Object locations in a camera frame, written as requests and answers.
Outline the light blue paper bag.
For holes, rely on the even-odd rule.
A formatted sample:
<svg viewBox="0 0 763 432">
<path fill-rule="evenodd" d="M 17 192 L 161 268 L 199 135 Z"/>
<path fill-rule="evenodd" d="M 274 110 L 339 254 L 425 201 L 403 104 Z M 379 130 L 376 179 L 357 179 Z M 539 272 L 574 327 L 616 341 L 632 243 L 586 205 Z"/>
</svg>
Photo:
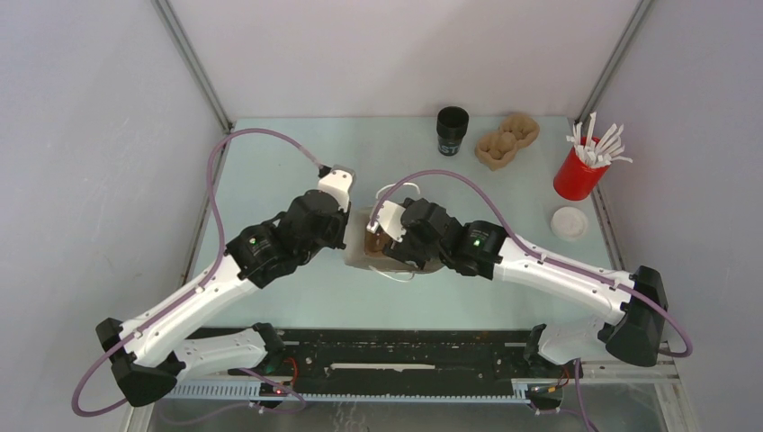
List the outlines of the light blue paper bag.
<svg viewBox="0 0 763 432">
<path fill-rule="evenodd" d="M 441 261 L 433 261 L 426 266 L 425 270 L 416 268 L 395 261 L 391 258 L 371 258 L 364 254 L 364 233 L 370 217 L 373 215 L 374 207 L 365 207 L 353 209 L 349 213 L 349 220 L 346 225 L 344 249 L 344 262 L 347 266 L 362 270 L 371 270 L 378 275 L 382 275 L 399 283 L 408 283 L 416 275 L 432 274 L 444 267 Z"/>
</svg>

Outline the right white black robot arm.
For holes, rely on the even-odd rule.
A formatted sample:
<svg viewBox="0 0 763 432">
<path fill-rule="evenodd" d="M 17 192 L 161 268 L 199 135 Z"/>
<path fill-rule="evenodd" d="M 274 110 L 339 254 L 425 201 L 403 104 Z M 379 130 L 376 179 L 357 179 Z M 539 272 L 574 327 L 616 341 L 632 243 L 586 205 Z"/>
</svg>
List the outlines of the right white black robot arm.
<svg viewBox="0 0 763 432">
<path fill-rule="evenodd" d="M 389 237 L 382 250 L 386 257 L 418 270 L 438 261 L 462 276 L 526 285 L 587 308 L 588 319 L 533 327 L 523 353 L 533 375 L 545 376 L 581 357 L 595 342 L 614 358 L 640 367 L 653 367 L 662 353 L 668 302 L 660 272 L 653 268 L 642 265 L 628 273 L 569 260 L 525 243 L 498 224 L 462 224 L 426 199 L 386 201 L 366 228 Z"/>
</svg>

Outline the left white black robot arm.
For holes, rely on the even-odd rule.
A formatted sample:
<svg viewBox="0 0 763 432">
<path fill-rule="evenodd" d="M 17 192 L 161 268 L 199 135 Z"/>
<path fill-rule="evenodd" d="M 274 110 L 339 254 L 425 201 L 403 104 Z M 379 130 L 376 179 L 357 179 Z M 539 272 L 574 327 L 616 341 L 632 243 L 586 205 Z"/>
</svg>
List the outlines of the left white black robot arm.
<svg viewBox="0 0 763 432">
<path fill-rule="evenodd" d="M 96 333 L 126 401 L 146 406 L 182 381 L 230 369 L 280 371 L 283 342 L 268 323 L 225 336 L 191 335 L 229 305 L 306 265 L 322 248 L 343 248 L 349 208 L 347 190 L 309 190 L 287 211 L 243 229 L 213 265 L 154 308 L 126 321 L 102 321 Z"/>
</svg>

